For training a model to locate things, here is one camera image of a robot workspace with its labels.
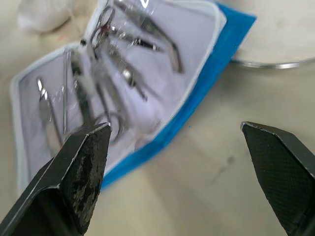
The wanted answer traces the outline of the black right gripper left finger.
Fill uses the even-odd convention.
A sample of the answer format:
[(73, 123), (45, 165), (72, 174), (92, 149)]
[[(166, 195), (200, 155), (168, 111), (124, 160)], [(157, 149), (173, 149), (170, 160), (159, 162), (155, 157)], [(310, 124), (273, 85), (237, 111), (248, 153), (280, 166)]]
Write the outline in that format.
[(72, 133), (34, 176), (0, 224), (2, 236), (82, 236), (100, 194), (111, 126)]

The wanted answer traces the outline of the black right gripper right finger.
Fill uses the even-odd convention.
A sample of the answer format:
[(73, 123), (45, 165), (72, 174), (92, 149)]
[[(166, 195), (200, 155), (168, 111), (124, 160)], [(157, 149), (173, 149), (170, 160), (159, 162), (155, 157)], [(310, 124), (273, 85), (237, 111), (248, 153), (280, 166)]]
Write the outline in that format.
[(241, 130), (254, 170), (289, 236), (315, 234), (315, 156), (292, 133), (244, 121)]

